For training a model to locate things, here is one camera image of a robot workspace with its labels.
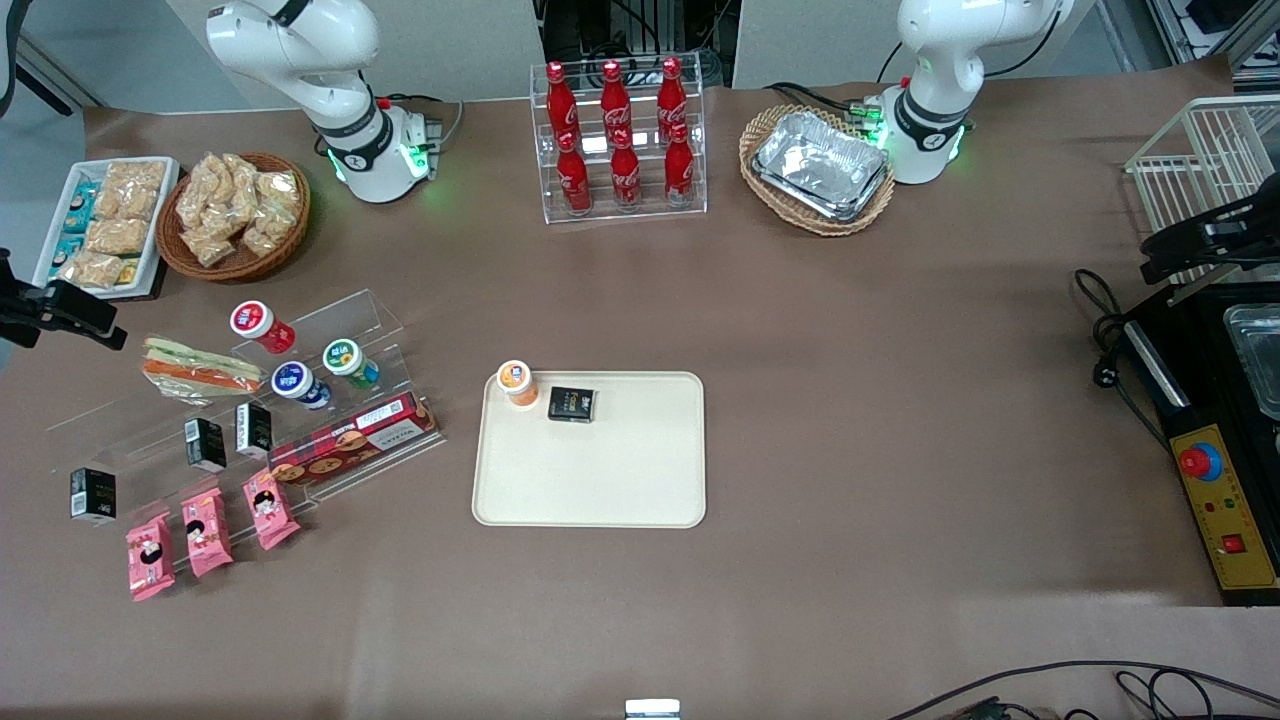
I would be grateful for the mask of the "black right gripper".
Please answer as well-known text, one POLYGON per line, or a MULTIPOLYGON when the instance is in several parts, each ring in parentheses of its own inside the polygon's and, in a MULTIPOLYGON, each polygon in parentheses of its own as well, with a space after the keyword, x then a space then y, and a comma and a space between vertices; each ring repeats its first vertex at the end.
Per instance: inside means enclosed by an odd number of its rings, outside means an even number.
POLYGON ((67 281, 38 287, 15 277, 10 251, 1 251, 1 337, 33 348, 44 331, 60 331, 122 351, 128 333, 116 324, 116 309, 67 281))

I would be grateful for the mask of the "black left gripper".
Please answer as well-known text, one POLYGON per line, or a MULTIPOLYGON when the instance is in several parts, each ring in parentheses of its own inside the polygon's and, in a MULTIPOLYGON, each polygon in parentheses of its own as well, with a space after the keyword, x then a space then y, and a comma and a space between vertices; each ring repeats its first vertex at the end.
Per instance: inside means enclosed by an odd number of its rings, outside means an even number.
POLYGON ((1279 260, 1277 195, 1254 193, 1216 208, 1199 225, 1170 225, 1140 243, 1148 286, 1210 263, 1258 266, 1279 260))

